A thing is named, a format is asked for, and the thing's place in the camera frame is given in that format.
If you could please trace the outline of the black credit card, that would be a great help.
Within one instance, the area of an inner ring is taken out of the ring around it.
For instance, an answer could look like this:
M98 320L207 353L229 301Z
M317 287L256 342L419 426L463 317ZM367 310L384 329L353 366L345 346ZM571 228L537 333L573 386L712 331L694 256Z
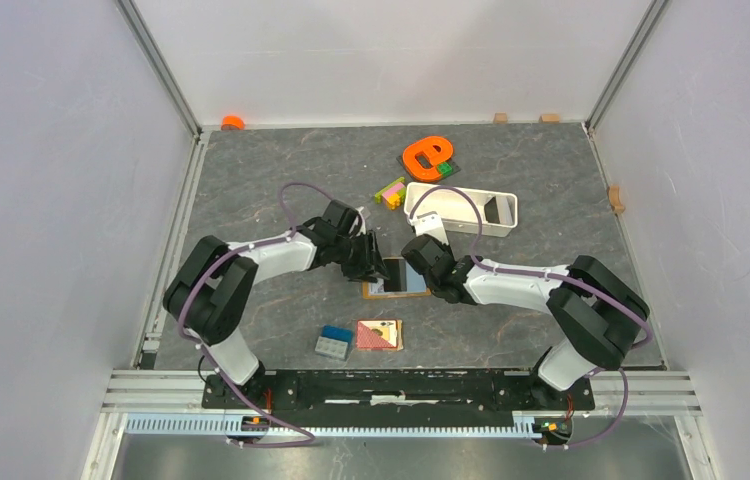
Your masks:
M384 264L387 270L387 278L383 281L383 289L386 293L406 292L408 287L407 263L404 258L386 258Z

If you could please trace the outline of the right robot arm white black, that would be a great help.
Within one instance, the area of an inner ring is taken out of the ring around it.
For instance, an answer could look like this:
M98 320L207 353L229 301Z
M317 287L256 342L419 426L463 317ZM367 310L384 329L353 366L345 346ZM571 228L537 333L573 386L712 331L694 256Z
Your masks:
M578 380L619 368L629 351L653 338L650 308L598 259L580 255L569 265L507 265L472 255L423 234L402 250L431 293L450 304L508 305L550 315L564 334L545 353L528 382L542 408L563 401Z

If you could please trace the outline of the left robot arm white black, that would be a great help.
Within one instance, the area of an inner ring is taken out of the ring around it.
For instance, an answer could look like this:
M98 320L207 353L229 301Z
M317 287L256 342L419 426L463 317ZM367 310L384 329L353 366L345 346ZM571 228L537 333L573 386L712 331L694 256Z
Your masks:
M162 307L176 320L179 334L228 380L229 397L253 407L265 394L265 381L257 374L262 364L239 330L252 288L331 264L349 281L389 277L376 235L358 210L338 200L322 215L277 236L251 242L203 237L165 290Z

